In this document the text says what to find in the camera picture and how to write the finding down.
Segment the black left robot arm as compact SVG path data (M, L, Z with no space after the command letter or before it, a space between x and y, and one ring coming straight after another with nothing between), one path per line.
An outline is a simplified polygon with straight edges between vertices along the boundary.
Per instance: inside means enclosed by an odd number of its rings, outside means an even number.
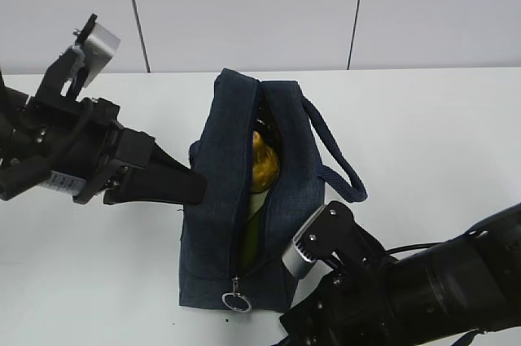
M49 71L34 96L1 87L1 198L37 187L87 204L152 202L194 205L205 179L177 162L155 139L118 121L106 99L61 94L65 80Z

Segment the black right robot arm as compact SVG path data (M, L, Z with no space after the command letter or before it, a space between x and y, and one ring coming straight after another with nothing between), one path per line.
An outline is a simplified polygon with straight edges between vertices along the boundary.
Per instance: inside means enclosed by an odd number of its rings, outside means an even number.
M281 316L285 345L421 345L520 324L520 207L398 258L333 201L300 228L283 257L303 278L322 261L317 288Z

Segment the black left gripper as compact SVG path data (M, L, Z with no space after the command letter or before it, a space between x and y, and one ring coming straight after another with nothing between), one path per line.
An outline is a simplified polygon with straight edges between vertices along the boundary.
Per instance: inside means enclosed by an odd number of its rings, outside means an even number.
M1 136L1 198L35 186L86 204L105 191L106 205L129 202L200 204L205 178L177 162L155 139L125 128L105 99L28 99Z

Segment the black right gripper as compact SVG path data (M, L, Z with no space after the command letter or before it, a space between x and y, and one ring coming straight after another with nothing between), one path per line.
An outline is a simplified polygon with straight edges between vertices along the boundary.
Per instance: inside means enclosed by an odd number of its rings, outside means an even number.
M332 271L317 288L280 317L287 335L280 345L388 345L386 303L375 284Z

